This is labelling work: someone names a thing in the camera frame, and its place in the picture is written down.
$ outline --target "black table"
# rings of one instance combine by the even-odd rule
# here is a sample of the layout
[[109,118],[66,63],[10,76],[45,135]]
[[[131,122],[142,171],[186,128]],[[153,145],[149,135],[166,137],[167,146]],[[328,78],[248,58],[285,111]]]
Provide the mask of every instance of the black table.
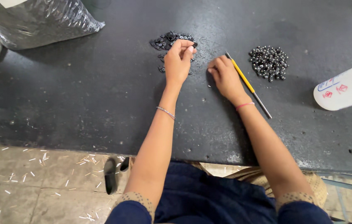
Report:
[[[173,159],[257,164],[235,109],[205,72],[227,50],[302,169],[352,173],[352,107],[325,111],[313,99],[317,84],[352,68],[352,0],[97,0],[86,6],[106,22],[99,33],[3,52],[0,144],[136,155],[165,85],[157,68],[164,52],[148,41],[176,30],[193,34],[199,46],[177,102]],[[288,54],[286,80],[256,76],[248,52],[258,45]]]

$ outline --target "beige patterned fabric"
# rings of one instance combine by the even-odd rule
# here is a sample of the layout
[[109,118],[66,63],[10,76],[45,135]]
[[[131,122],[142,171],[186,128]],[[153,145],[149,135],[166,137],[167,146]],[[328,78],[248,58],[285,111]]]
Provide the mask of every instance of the beige patterned fabric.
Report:
[[136,192],[128,192],[123,194],[118,200],[115,202],[113,208],[115,208],[119,203],[123,201],[137,201],[139,202],[142,206],[146,207],[147,211],[149,212],[151,216],[151,223],[154,222],[154,215],[155,211],[152,208],[152,203],[148,198],[145,198],[141,196],[141,194],[136,193]]
[[308,195],[307,193],[302,193],[302,192],[290,192],[277,198],[277,203],[275,204],[275,208],[278,211],[281,206],[291,203],[293,201],[305,201],[305,202],[312,203],[316,206],[319,206],[315,196],[311,196],[311,195]]

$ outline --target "floor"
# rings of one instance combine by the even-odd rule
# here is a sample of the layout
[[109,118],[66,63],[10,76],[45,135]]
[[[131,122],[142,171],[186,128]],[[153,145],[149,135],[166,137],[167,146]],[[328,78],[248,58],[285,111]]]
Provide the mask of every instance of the floor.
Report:
[[[45,154],[46,160],[41,164]],[[0,223],[91,222],[79,216],[91,216],[92,222],[104,223],[115,200],[123,192],[128,172],[117,174],[119,189],[114,195],[107,195],[103,172],[100,171],[108,155],[96,154],[86,158],[88,155],[0,146]],[[243,169],[208,163],[203,163],[203,166],[220,177]],[[352,180],[339,181],[352,183]],[[328,185],[328,194],[324,209],[331,216],[343,219],[337,189]],[[352,190],[340,188],[340,195],[348,219],[352,222]]]

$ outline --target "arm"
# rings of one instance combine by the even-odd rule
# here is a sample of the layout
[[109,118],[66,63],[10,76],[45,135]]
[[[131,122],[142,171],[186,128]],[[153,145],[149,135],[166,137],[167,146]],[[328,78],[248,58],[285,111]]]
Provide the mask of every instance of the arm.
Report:
[[[215,58],[208,65],[220,93],[237,107],[252,102],[243,89],[240,77],[226,56]],[[286,146],[253,104],[238,109],[251,140],[253,151],[275,198],[288,192],[314,195],[305,176]]]
[[[166,87],[159,107],[175,114],[176,101],[190,69],[190,59],[197,52],[188,40],[177,40],[165,56]],[[140,147],[124,193],[137,192],[157,207],[163,191],[166,171],[172,154],[174,120],[158,109],[149,132]]]

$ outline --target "screwdriver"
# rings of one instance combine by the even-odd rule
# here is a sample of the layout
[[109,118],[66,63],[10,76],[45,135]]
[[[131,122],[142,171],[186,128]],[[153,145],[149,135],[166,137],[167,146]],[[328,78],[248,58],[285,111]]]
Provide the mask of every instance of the screwdriver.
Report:
[[253,93],[253,95],[255,95],[256,99],[258,100],[258,102],[260,103],[260,105],[262,106],[262,108],[264,109],[264,111],[266,112],[266,114],[268,115],[268,117],[271,119],[273,118],[269,111],[266,109],[266,107],[263,105],[263,103],[261,102],[261,100],[259,99],[259,97],[257,96],[255,90],[253,89],[253,87],[251,86],[251,84],[249,83],[248,79],[245,78],[245,75],[243,75],[241,69],[238,67],[237,63],[235,63],[234,59],[231,58],[231,56],[228,54],[228,52],[226,51],[226,56],[231,60],[232,64],[234,65],[234,68],[237,70],[238,74],[241,76],[241,78],[243,79],[243,81],[245,82],[245,84],[248,86],[248,88],[251,90],[251,92]]

